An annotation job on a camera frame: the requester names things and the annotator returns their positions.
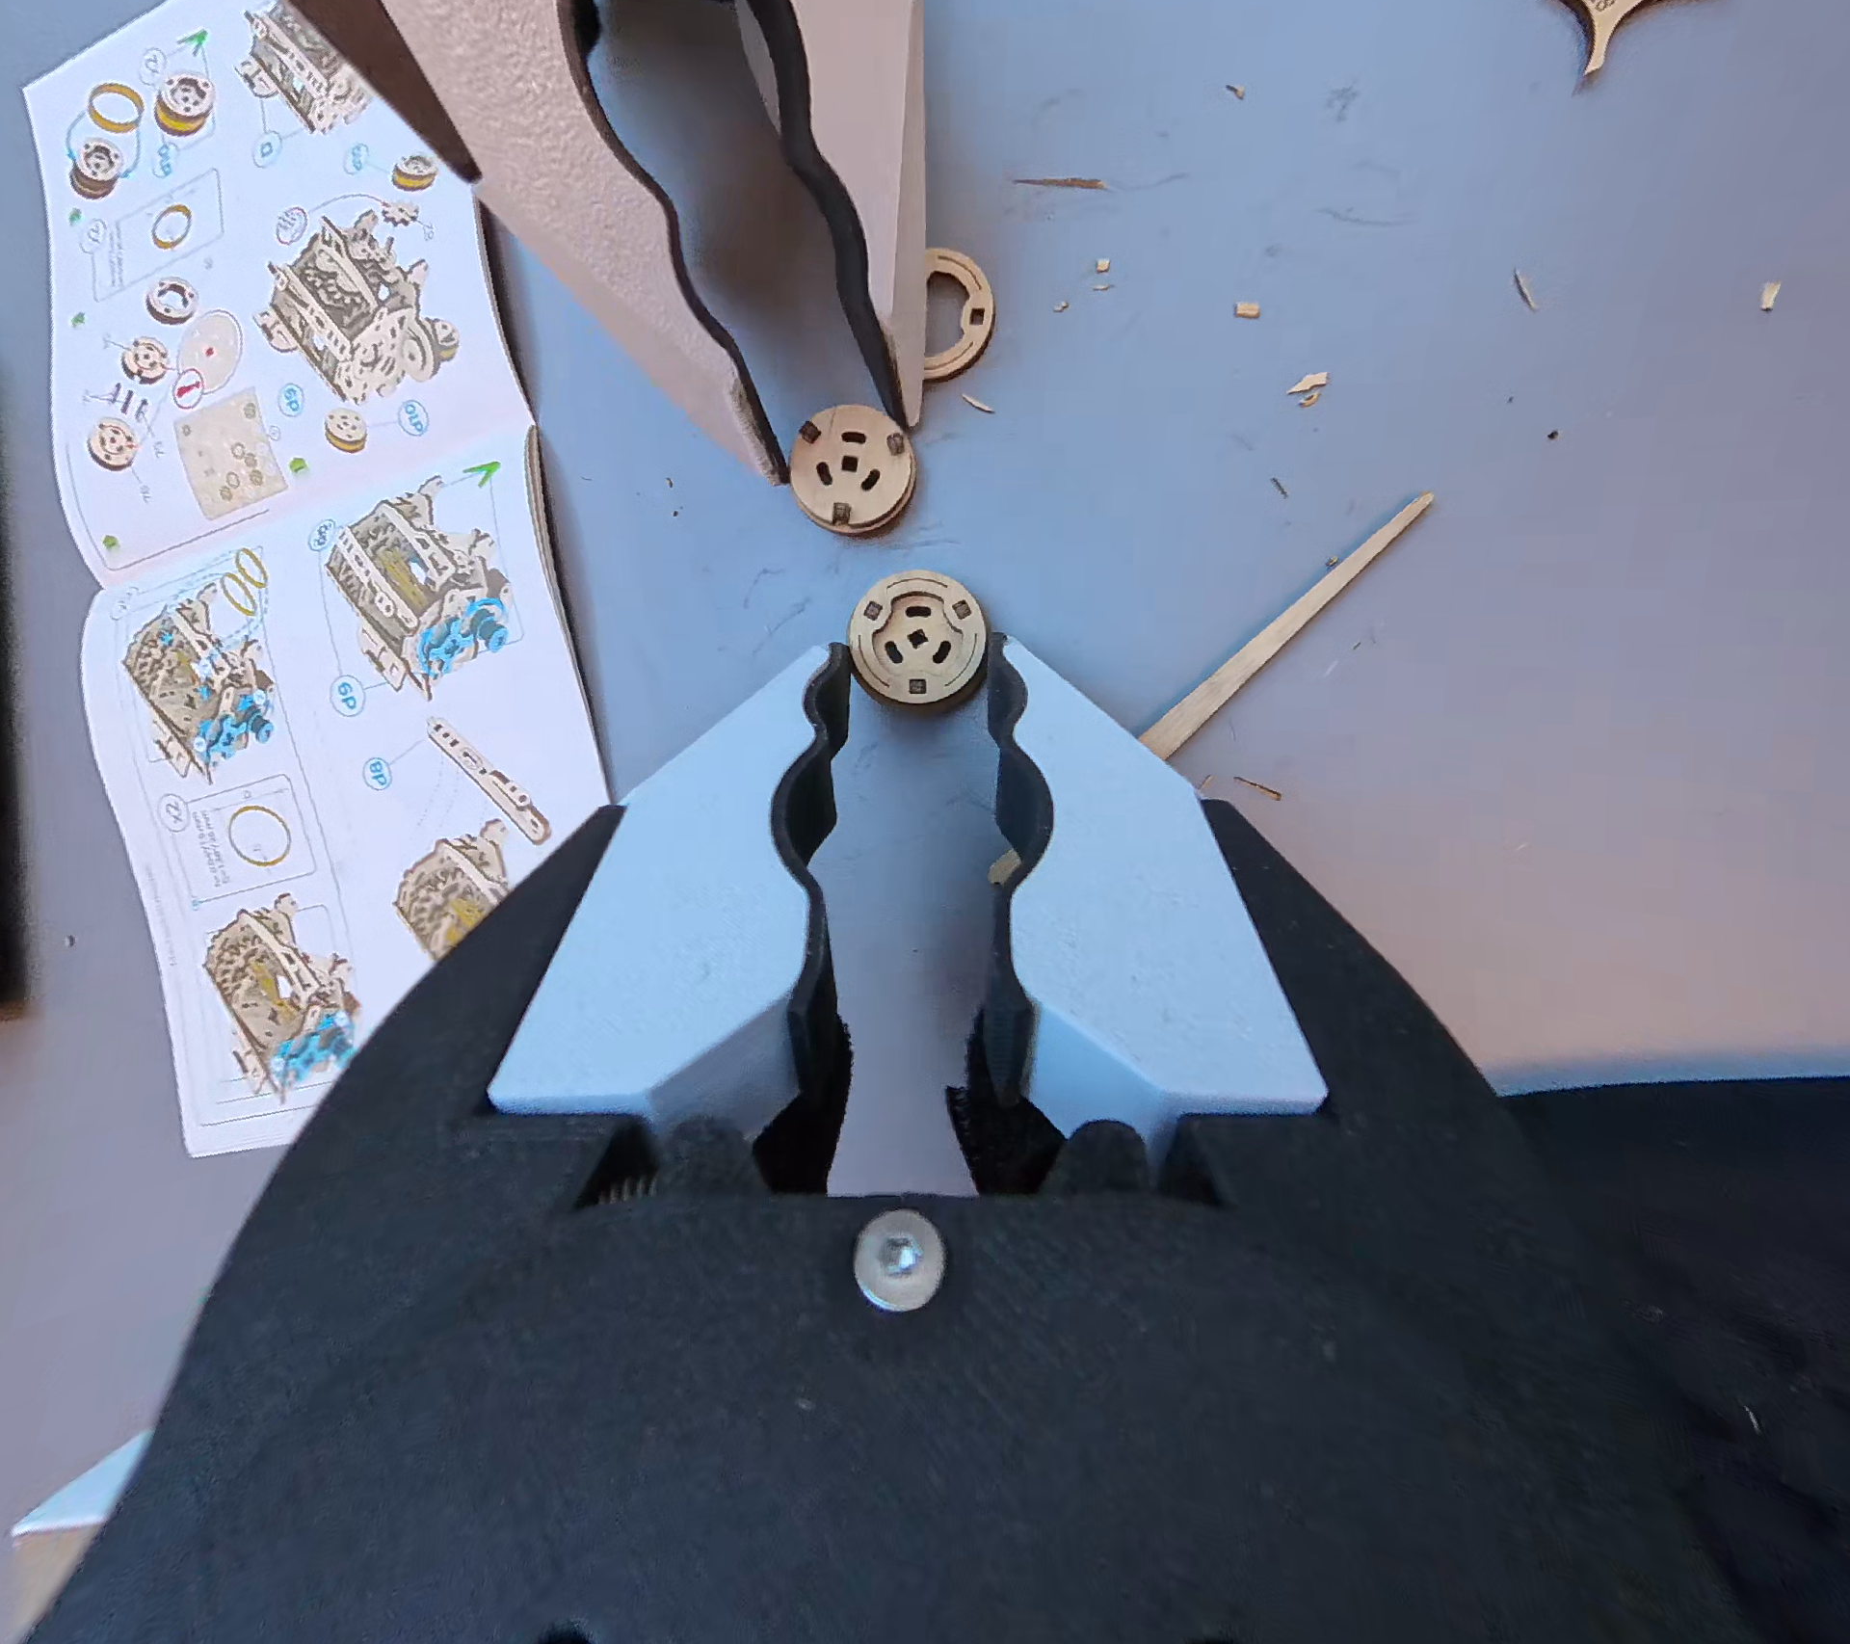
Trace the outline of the wooden slotted disc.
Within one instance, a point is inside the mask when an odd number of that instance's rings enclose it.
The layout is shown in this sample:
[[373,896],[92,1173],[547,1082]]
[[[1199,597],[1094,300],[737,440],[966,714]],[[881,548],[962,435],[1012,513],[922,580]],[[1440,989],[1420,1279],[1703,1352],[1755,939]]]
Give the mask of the wooden slotted disc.
[[916,711],[955,707],[984,676],[984,612],[955,578],[894,571],[856,605],[847,647],[853,676],[873,697]]

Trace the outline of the wooden stick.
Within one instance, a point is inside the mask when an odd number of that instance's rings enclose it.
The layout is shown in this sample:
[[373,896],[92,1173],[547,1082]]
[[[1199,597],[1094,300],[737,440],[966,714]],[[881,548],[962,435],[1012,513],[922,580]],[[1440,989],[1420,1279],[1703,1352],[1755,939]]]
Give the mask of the wooden stick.
[[1434,505],[1433,492],[1420,492],[1368,532],[1350,554],[1336,557],[1324,577],[1298,595],[1280,614],[1229,656],[1205,682],[1196,685],[1143,733],[1140,744],[1155,756],[1173,759],[1202,732],[1260,671],[1298,639],[1383,554],[1411,531]]

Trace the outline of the grey desk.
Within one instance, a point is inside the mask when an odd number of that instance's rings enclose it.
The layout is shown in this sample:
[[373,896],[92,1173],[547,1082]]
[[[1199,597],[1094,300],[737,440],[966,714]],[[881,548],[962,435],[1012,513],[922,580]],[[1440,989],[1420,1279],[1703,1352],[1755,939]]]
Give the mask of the grey desk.
[[[190,1159],[159,965],[88,745],[80,639],[94,584],[47,430],[47,240],[23,84],[161,0],[4,0],[4,442],[14,711],[30,936],[4,1015],[7,1532],[152,1421],[273,1150]],[[682,213],[695,268],[779,430],[865,391],[827,232],[791,186],[737,28],[703,0],[606,0],[596,82]],[[1497,1083],[1822,1073],[1846,1056],[1846,0],[1661,0],[1581,84],[1558,0],[926,0],[929,245],[990,275],[984,360],[936,388],[900,531],[844,544],[689,430],[604,327],[494,231],[572,626],[611,784],[628,791],[905,565],[1005,595],[1049,536],[998,432],[1021,385],[1009,293],[1065,313],[1111,272],[1126,208],[1187,172],[1210,110],[1368,79],[1502,100],[1685,102],[1732,137],[1755,201],[1764,354],[1724,460],[1687,703],[1653,732],[1562,732],[1458,794],[1311,788],[1240,697],[1175,764],[1234,800],[1420,991]],[[1078,685],[1098,707],[1096,693]],[[1157,715],[1128,729],[1146,729]],[[996,756],[981,709],[916,721],[856,696],[817,853],[853,1099],[838,1190],[966,1183],[945,1121],[982,986]]]

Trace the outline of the scattered wood chips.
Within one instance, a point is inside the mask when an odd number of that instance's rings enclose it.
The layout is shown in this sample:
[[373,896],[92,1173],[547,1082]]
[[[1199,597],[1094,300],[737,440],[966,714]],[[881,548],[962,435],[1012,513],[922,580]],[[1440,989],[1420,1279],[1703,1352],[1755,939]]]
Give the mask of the scattered wood chips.
[[1009,293],[1005,612],[1131,728],[1417,500],[1240,697],[1311,788],[1458,794],[1556,732],[1653,732],[1706,656],[1747,438],[1755,201],[1693,105],[1368,79],[1210,110],[1065,313]]

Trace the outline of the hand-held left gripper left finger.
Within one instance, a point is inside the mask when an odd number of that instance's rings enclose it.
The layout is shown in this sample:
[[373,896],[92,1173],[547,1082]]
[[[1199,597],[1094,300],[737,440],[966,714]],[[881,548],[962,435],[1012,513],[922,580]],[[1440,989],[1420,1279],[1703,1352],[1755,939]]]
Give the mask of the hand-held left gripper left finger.
[[835,825],[847,649],[809,649],[621,802],[487,1088],[507,1115],[737,1132],[827,1193],[852,1043],[813,855]]

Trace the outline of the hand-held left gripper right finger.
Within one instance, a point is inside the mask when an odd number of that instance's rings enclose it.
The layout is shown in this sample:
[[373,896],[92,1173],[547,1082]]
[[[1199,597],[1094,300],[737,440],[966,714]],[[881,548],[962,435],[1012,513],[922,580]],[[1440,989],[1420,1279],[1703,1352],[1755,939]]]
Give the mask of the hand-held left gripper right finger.
[[996,825],[984,995],[955,1130],[1030,1194],[1094,1122],[1161,1170],[1187,1117],[1311,1115],[1325,1077],[1192,785],[1019,639],[987,649]]

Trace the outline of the wooden disc with pegs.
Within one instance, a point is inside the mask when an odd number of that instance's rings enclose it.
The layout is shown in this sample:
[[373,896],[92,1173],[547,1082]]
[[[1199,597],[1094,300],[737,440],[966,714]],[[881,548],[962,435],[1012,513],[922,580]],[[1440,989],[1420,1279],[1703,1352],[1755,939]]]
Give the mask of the wooden disc with pegs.
[[827,531],[850,538],[884,531],[905,511],[916,483],[912,440],[877,406],[829,406],[797,430],[794,496]]

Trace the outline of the assembly instruction booklet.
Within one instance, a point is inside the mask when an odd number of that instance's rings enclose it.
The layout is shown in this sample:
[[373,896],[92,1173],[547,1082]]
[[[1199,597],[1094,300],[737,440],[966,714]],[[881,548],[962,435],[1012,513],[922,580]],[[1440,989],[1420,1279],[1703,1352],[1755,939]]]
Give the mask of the assembly instruction booklet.
[[283,1148],[611,797],[458,181],[290,0],[24,85],[87,722],[190,1157]]

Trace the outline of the dark cloth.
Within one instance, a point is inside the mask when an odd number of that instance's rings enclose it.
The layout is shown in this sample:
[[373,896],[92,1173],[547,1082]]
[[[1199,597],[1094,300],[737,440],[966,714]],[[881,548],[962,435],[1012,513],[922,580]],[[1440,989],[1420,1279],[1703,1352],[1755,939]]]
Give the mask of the dark cloth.
[[1644,1379],[1673,1492],[1764,1640],[1847,1640],[1847,1080],[1506,1102]]

